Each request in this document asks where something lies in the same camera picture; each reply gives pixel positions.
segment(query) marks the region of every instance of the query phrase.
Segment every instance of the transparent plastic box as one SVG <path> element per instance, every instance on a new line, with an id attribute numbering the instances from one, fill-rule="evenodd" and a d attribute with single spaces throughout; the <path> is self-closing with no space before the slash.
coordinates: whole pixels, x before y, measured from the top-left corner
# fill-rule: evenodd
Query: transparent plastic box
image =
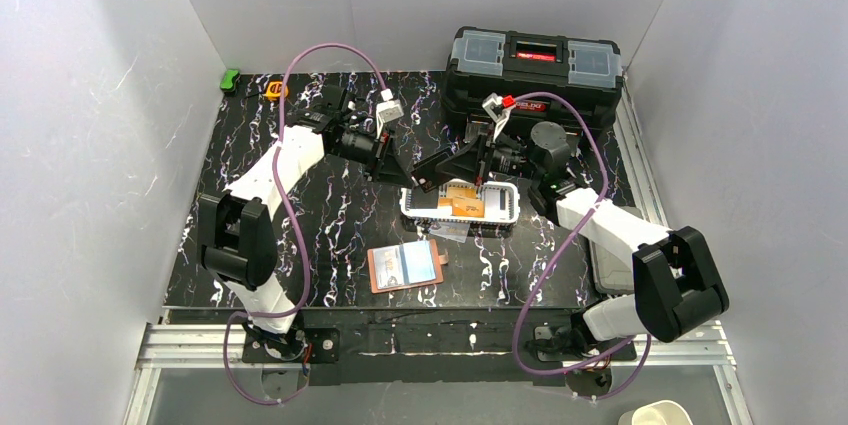
<path id="1" fill-rule="evenodd" d="M 453 41 L 451 60 L 458 59 L 457 70 L 483 75 L 503 75 L 503 48 L 506 34 L 466 30 Z"/>
<path id="2" fill-rule="evenodd" d="M 438 194 L 440 197 L 447 196 L 448 187 L 462 187 L 478 190 L 478 188 L 468 182 L 453 179 L 448 183 L 439 187 Z M 501 227 L 503 230 L 510 230 L 518 221 L 520 209 L 518 207 L 518 187 L 508 182 L 486 182 L 480 186 L 478 195 L 485 197 L 488 192 L 500 193 L 503 192 L 502 206 L 486 207 L 486 213 L 483 218 L 476 217 L 455 217 L 451 214 L 450 207 L 439 207 L 433 209 L 417 209 L 412 208 L 412 191 L 408 188 L 401 190 L 400 211 L 403 215 L 411 219 L 421 219 L 423 221 L 437 220 L 440 222 L 459 222 L 471 223 L 472 225 L 487 225 Z"/>
<path id="3" fill-rule="evenodd" d="M 590 87 L 615 88 L 621 76 L 621 55 L 607 43 L 568 41 L 568 83 Z"/>

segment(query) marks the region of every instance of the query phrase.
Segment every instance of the green object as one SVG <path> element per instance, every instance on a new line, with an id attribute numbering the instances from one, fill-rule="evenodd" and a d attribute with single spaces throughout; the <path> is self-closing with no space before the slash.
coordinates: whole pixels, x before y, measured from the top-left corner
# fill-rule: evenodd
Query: green object
<path id="1" fill-rule="evenodd" d="M 227 70 L 227 73 L 224 74 L 224 78 L 221 79 L 221 90 L 223 90 L 224 92 L 234 92 L 236 90 L 236 82 L 238 81 L 238 77 L 238 69 L 231 68 Z"/>

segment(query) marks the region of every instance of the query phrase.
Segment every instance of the floor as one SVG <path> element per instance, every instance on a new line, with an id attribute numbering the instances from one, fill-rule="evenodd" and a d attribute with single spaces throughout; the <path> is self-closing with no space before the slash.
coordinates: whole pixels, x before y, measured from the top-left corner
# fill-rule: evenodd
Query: floor
<path id="1" fill-rule="evenodd" d="M 614 386 L 631 371 L 616 368 Z M 237 375 L 254 394 L 283 396 L 294 389 L 294 377 L 263 379 L 256 370 Z M 564 388 L 521 382 L 392 382 L 312 387 L 283 408 L 242 399 L 220 369 L 171 369 L 162 373 L 148 423 L 613 425 L 625 412 L 659 400 L 678 402 L 695 424 L 730 424 L 710 366 L 647 367 L 626 393 L 596 404 L 573 399 Z"/>
<path id="2" fill-rule="evenodd" d="M 278 108 L 264 92 L 276 75 L 243 76 L 237 92 L 221 103 L 197 193 L 222 190 L 244 173 L 276 140 Z M 400 120 L 401 157 L 412 162 L 442 146 L 456 145 L 456 134 L 442 124 L 439 111 L 441 72 L 389 73 L 386 81 L 399 92 L 406 111 Z M 289 84 L 287 109 L 308 106 L 324 84 L 342 84 L 366 97 L 364 107 L 373 111 L 376 82 L 370 74 L 295 75 Z M 601 137 L 610 172 L 611 197 L 618 205 L 633 205 L 618 145 L 612 131 Z M 586 160 L 584 176 L 593 180 L 597 164 Z M 523 180 L 512 180 L 526 190 Z M 533 212 L 526 199 L 520 203 L 520 218 L 511 233 L 494 238 L 469 237 L 464 244 L 438 238 L 451 263 L 439 285 L 372 294 L 366 251 L 390 244 L 423 238 L 404 230 L 398 220 L 398 189 L 374 185 L 362 179 L 359 166 L 327 157 L 291 191 L 301 227 L 306 231 L 313 262 L 313 290 L 309 306 L 315 308 L 435 307 L 512 308 L 520 307 L 566 231 L 555 228 Z M 239 307 L 238 299 L 198 266 L 195 258 L 196 206 L 186 220 L 183 240 L 176 254 L 165 305 L 169 307 Z M 302 272 L 296 256 L 294 235 L 288 221 L 279 217 L 281 264 L 278 278 L 290 296 L 301 293 Z M 600 295 L 589 275 L 587 245 L 582 239 L 563 255 L 556 271 L 537 297 L 536 306 L 560 309 L 582 308 Z"/>

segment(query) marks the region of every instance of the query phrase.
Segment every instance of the black table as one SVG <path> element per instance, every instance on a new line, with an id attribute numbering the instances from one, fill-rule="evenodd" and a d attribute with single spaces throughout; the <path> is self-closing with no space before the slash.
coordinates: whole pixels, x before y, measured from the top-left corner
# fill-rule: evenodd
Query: black table
<path id="1" fill-rule="evenodd" d="M 388 86 L 400 95 L 406 115 L 399 121 L 401 158 L 411 163 L 447 144 L 456 134 L 442 124 L 439 87 L 441 72 L 389 73 Z M 234 96 L 225 97 L 197 185 L 201 192 L 223 190 L 243 174 L 276 140 L 278 107 L 263 95 L 278 75 L 242 76 Z M 372 74 L 295 75 L 289 83 L 287 110 L 308 106 L 324 84 L 347 85 L 373 112 L 379 96 Z M 612 130 L 600 145 L 608 163 L 610 194 L 617 205 L 634 205 L 618 145 Z M 584 176 L 600 188 L 598 165 L 589 151 L 583 160 Z M 418 240 L 423 235 L 404 230 L 400 220 L 400 190 L 364 180 L 360 166 L 337 157 L 325 157 L 290 191 L 312 260 L 312 291 L 309 307 L 359 309 L 421 309 L 449 307 L 491 309 L 520 307 L 567 231 L 540 218 L 524 197 L 527 183 L 516 183 L 522 193 L 521 213 L 511 234 L 469 237 L 466 243 L 437 238 L 447 249 L 450 264 L 444 283 L 372 294 L 366 261 L 369 248 Z M 214 283 L 199 266 L 195 250 L 196 203 L 186 220 L 183 241 L 176 254 L 165 305 L 169 307 L 240 307 L 234 294 Z M 285 212 L 278 214 L 283 229 L 281 264 L 277 276 L 289 298 L 297 301 L 302 290 L 300 257 Z M 563 255 L 545 283 L 535 306 L 576 309 L 595 303 L 599 294 L 590 276 L 588 247 L 576 241 Z"/>

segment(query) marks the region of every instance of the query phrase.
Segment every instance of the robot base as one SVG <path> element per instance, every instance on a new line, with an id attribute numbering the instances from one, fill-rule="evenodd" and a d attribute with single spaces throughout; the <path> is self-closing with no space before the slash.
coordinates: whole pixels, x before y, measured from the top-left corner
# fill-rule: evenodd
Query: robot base
<path id="1" fill-rule="evenodd" d="M 303 330 L 307 343 L 312 344 L 309 355 L 309 363 L 335 363 L 339 361 L 340 333 L 335 328 L 308 328 Z M 265 345 L 257 341 L 249 334 L 245 336 L 242 361 L 244 363 L 280 363 L 280 358 L 274 357 L 279 352 L 273 350 L 269 353 Z M 289 360 L 293 363 L 303 362 L 304 357 L 297 356 Z"/>
<path id="2" fill-rule="evenodd" d="M 548 340 L 553 337 L 554 333 L 562 327 L 536 327 L 533 329 L 533 336 L 537 340 Z M 606 342 L 602 342 L 598 344 L 598 351 L 603 352 L 608 350 L 618 344 L 621 340 L 624 339 L 616 339 L 609 340 Z M 536 358 L 540 362 L 571 362 L 571 361 L 580 361 L 583 360 L 584 357 L 579 357 L 572 353 L 548 353 L 542 352 L 540 350 L 536 351 Z M 636 360 L 636 349 L 632 346 L 624 347 L 618 352 L 612 355 L 612 360 L 614 361 L 633 361 Z"/>

